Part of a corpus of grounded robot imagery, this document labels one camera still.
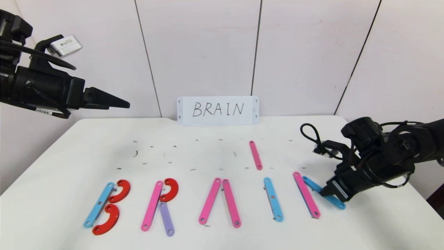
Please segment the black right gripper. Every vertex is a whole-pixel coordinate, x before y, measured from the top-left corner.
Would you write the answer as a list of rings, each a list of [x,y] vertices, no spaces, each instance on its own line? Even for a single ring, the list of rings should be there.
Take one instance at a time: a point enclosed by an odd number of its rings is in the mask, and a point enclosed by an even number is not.
[[[370,188],[373,188],[373,170],[368,164],[353,170],[348,160],[344,159],[319,193],[323,197],[336,195],[340,201],[348,202],[356,194]]]

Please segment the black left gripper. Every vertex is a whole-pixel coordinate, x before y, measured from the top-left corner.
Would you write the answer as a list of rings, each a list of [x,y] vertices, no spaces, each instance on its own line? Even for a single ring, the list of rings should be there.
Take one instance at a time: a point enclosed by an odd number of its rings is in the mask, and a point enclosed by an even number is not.
[[[71,110],[111,107],[129,109],[130,103],[88,87],[85,81],[67,72],[52,68],[26,68],[19,66],[13,81],[13,100],[20,106],[52,115],[70,115]]]

